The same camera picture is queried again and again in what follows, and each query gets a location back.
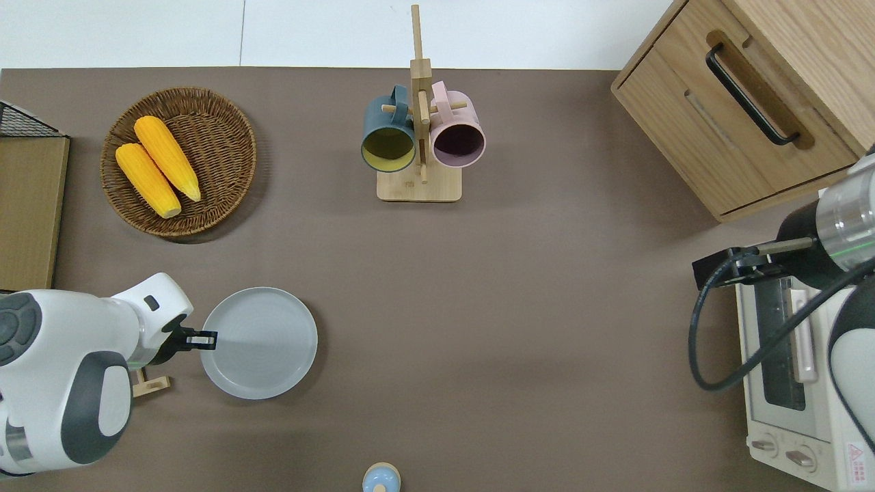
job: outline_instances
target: oven window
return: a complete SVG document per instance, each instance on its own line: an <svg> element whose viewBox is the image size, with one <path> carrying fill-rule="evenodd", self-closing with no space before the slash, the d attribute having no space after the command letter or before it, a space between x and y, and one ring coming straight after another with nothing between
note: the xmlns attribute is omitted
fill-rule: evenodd
<svg viewBox="0 0 875 492"><path fill-rule="evenodd" d="M790 279L778 278L754 286L759 339L765 340L793 315L790 308ZM805 410L805 388L793 376L793 349L784 338L762 362L763 392L769 404L790 410Z"/></svg>

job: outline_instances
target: table surface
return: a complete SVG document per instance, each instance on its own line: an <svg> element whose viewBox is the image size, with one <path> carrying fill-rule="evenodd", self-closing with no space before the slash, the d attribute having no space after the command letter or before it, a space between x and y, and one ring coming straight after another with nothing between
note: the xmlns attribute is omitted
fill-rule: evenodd
<svg viewBox="0 0 875 492"><path fill-rule="evenodd" d="M387 460L416 492L815 490L749 456L741 390L700 391L686 359L690 262L774 237L803 201L718 225L611 97L615 74L436 70L488 143L462 200L432 204L378 200L359 155L367 102L405 70L4 70L0 97L73 138L56 288L109 296L165 271L198 328L274 286L319 335L304 381L265 401L176 355L104 460L4 487L357 490ZM175 86L225 95L258 140L241 208L185 243L122 221L99 174L115 119ZM732 290L707 311L716 378L739 362Z"/></svg>

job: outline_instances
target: mug handle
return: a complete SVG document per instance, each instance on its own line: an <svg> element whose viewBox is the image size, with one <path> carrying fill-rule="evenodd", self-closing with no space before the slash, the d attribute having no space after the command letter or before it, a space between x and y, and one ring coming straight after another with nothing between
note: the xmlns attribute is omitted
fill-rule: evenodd
<svg viewBox="0 0 875 492"><path fill-rule="evenodd" d="M395 126L403 126L404 120L407 119L407 88L403 85L396 84L392 89L392 102L395 104L395 114L392 115L392 124Z"/></svg>
<svg viewBox="0 0 875 492"><path fill-rule="evenodd" d="M450 96L446 93L446 85L444 81L437 81L431 84L431 91L435 95L435 106L437 113L444 123L452 121L452 108L450 107Z"/></svg>

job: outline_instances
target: wooden cabinet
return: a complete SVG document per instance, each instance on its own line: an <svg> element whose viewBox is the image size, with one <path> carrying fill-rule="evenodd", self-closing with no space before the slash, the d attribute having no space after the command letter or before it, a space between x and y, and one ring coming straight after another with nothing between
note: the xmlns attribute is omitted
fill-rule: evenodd
<svg viewBox="0 0 875 492"><path fill-rule="evenodd" d="M875 144L873 41L868 0L676 0L612 91L728 221L829 186Z"/></svg>

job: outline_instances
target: wicker basket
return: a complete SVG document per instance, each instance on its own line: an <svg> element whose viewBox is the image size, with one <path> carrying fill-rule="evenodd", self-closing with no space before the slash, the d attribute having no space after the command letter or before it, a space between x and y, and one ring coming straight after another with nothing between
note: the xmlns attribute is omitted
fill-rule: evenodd
<svg viewBox="0 0 875 492"><path fill-rule="evenodd" d="M164 120L198 176L202 199L194 202L177 192L182 212L170 219L146 204L116 163L116 149L137 141L134 122L146 115ZM101 154L101 183L109 204L128 224L173 238L203 232L234 212L255 168L255 134L231 101L206 88L169 88L131 106L109 130Z"/></svg>

